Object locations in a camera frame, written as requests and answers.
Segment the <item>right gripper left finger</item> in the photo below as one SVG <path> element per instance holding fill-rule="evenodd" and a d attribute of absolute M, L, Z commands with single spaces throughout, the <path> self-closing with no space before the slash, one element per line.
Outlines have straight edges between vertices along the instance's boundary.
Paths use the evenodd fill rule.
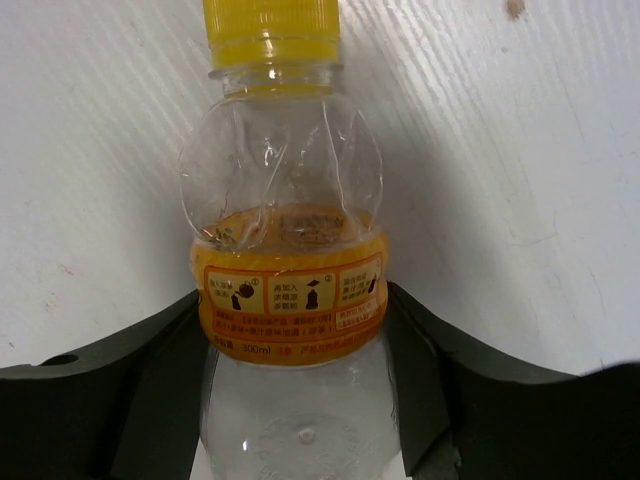
<path fill-rule="evenodd" d="M 209 343 L 192 292 L 39 365 L 1 371 L 4 479 L 187 479 Z"/>

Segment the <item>yellow-cap orange-label bottle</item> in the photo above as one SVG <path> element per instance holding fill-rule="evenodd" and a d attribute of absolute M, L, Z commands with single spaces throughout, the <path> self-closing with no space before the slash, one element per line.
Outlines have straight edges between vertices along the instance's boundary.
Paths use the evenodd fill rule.
<path fill-rule="evenodd" d="M 339 92 L 334 1 L 207 1 L 222 98 L 179 158 L 211 342 L 217 479 L 381 479 L 400 452 L 382 325 L 382 158 Z"/>

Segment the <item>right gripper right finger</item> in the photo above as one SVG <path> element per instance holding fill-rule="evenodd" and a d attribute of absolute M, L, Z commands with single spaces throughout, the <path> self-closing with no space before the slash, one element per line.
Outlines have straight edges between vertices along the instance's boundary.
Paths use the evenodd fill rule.
<path fill-rule="evenodd" d="M 639 366 L 571 375 L 499 351 L 390 284 L 385 333 L 414 479 L 635 479 Z"/>

